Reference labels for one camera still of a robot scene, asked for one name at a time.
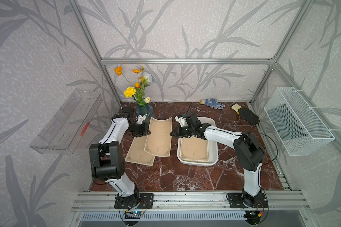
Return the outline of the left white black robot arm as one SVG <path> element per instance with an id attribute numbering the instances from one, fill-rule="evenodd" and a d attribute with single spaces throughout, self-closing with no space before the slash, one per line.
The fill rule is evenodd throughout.
<path id="1" fill-rule="evenodd" d="M 112 185 L 118 196 L 124 199 L 139 200 L 140 193 L 125 173 L 125 159 L 120 144 L 126 132 L 134 138 L 151 134 L 145 120 L 145 115 L 139 115 L 133 121 L 130 113 L 116 114 L 105 136 L 89 148 L 93 180 Z"/>

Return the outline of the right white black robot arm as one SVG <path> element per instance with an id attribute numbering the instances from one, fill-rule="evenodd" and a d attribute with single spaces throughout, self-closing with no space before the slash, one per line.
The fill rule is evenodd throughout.
<path id="1" fill-rule="evenodd" d="M 175 121 L 179 126 L 170 136 L 187 139 L 196 137 L 233 148 L 244 171 L 243 197 L 251 200 L 261 195 L 260 172 L 265 151 L 252 133 L 227 131 L 202 123 L 194 113 L 178 115 Z"/>

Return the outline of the stationery sheets in box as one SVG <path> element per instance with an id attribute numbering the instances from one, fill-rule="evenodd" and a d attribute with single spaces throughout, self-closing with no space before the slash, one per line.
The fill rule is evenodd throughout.
<path id="1" fill-rule="evenodd" d="M 209 142 L 197 137 L 182 138 L 180 158 L 183 161 L 208 162 Z"/>

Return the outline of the white storage box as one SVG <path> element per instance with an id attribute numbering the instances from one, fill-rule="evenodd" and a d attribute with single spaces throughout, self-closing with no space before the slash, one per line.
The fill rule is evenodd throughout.
<path id="1" fill-rule="evenodd" d="M 178 139 L 178 147 L 177 147 L 177 158 L 179 161 L 186 165 L 192 166 L 212 166 L 218 162 L 218 146 L 216 141 L 209 141 L 209 161 L 208 162 L 194 162 L 194 161 L 183 161 L 180 158 L 180 148 L 181 148 L 181 139 Z"/>

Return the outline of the blue dotted work glove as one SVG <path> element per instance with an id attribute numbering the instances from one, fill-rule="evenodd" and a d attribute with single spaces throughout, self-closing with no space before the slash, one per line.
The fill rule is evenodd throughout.
<path id="1" fill-rule="evenodd" d="M 212 99 L 212 98 L 210 98 L 210 99 L 202 99 L 202 100 L 200 100 L 200 104 L 201 105 L 206 105 L 206 106 L 211 107 L 213 109 L 220 109 L 220 110 L 222 110 L 225 107 L 224 104 L 221 104 L 221 103 L 217 102 L 215 99 Z"/>

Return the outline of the glass vase with flowers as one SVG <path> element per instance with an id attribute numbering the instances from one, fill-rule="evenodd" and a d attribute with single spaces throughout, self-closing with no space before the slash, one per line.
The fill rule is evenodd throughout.
<path id="1" fill-rule="evenodd" d="M 138 117 L 144 117 L 144 121 L 149 123 L 153 117 L 153 108 L 150 105 L 151 98 L 146 96 L 145 89 L 152 85 L 152 74 L 147 72 L 144 67 L 133 69 L 133 73 L 137 75 L 137 81 L 133 84 L 123 74 L 122 66 L 114 69 L 118 76 L 123 76 L 131 85 L 123 92 L 126 98 L 131 97 L 137 104 L 136 114 Z"/>

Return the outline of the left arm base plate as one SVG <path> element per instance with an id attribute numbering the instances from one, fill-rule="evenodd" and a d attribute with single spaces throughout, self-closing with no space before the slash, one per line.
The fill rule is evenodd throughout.
<path id="1" fill-rule="evenodd" d="M 115 209 L 151 209 L 154 202 L 154 194 L 152 193 L 140 193 L 128 197 L 115 197 Z"/>

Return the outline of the clear plastic wall shelf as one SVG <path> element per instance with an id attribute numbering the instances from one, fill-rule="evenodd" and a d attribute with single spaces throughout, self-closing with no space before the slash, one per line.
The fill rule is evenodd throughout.
<path id="1" fill-rule="evenodd" d="M 75 89 L 29 147 L 40 154 L 73 154 L 101 103 L 100 93 Z"/>

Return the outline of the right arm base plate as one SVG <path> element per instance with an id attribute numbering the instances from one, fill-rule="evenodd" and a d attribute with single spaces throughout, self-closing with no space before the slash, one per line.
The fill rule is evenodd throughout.
<path id="1" fill-rule="evenodd" d="M 251 196 L 245 191 L 242 193 L 228 193 L 226 199 L 230 208 L 268 208 L 267 198 L 262 191 L 256 196 Z"/>

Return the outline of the aluminium front rail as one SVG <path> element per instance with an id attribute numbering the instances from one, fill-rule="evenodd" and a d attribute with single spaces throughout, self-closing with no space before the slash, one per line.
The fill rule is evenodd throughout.
<path id="1" fill-rule="evenodd" d="M 256 205 L 252 210 L 309 210 L 301 191 L 266 190 L 268 206 Z M 154 192 L 152 201 L 141 202 L 139 209 L 146 211 L 226 211 L 247 210 L 242 202 L 227 200 L 228 191 L 163 191 Z M 115 211 L 114 192 L 79 193 L 71 211 Z"/>

